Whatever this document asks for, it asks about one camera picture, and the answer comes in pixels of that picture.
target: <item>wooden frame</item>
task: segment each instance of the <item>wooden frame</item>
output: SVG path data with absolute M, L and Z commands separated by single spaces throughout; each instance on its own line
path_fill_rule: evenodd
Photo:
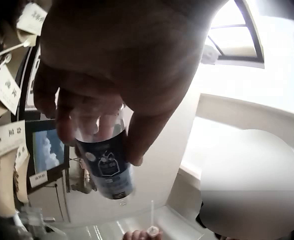
M 69 146 L 65 145 L 64 148 L 64 162 L 57 167 L 47 170 L 48 181 L 38 185 L 34 188 L 30 185 L 29 177 L 35 175 L 35 162 L 34 162 L 34 150 L 33 150 L 33 133 L 53 130 L 55 129 L 55 121 L 54 120 L 46 120 L 46 121 L 26 121 L 26 142 L 27 148 L 30 153 L 30 160 L 28 165 L 27 172 L 27 192 L 28 194 L 44 187 L 45 185 L 52 183 L 63 176 L 62 171 L 69 169 Z

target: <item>price tag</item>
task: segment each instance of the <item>price tag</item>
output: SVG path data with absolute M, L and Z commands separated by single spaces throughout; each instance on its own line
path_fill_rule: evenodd
M 21 90 L 6 64 L 0 66 L 0 101 L 16 115 Z
M 28 3 L 18 20 L 17 28 L 40 36 L 46 15 L 47 12 L 36 3 Z
M 26 142 L 25 121 L 0 126 L 0 156 Z
M 26 146 L 26 143 L 23 143 L 19 146 L 17 150 L 16 170 L 18 170 L 22 166 L 22 164 L 24 163 L 27 157 L 28 157 L 27 146 Z
M 47 171 L 42 171 L 36 175 L 29 177 L 31 187 L 39 186 L 48 181 Z

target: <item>glass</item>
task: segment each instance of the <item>glass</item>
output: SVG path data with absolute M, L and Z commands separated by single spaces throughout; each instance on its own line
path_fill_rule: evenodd
M 249 29 L 245 26 L 211 29 L 208 34 L 225 55 L 256 57 Z
M 228 1 L 214 17 L 211 27 L 245 24 L 244 17 L 234 0 Z

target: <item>hanging tag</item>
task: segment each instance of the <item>hanging tag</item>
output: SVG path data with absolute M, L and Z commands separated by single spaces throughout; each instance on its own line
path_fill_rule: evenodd
M 22 164 L 24 163 L 27 157 L 28 157 L 27 146 L 26 146 L 26 143 L 23 143 L 19 146 L 17 150 L 16 170 L 18 170 L 22 166 Z
M 26 142 L 25 121 L 0 126 L 0 156 Z
M 36 3 L 28 3 L 19 18 L 17 28 L 40 36 L 46 15 L 47 12 Z
M 47 171 L 42 171 L 36 175 L 29 177 L 31 187 L 39 186 L 48 181 Z
M 6 64 L 0 66 L 0 101 L 16 115 L 21 90 L 13 79 Z

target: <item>plastic bottle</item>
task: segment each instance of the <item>plastic bottle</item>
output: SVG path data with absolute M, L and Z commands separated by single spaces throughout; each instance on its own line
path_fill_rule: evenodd
M 86 162 L 90 176 L 98 191 L 109 199 L 123 199 L 133 191 L 132 166 L 125 161 L 124 140 L 125 124 L 122 115 L 123 106 L 119 109 L 106 133 L 99 127 L 103 123 L 77 123 L 76 142 Z

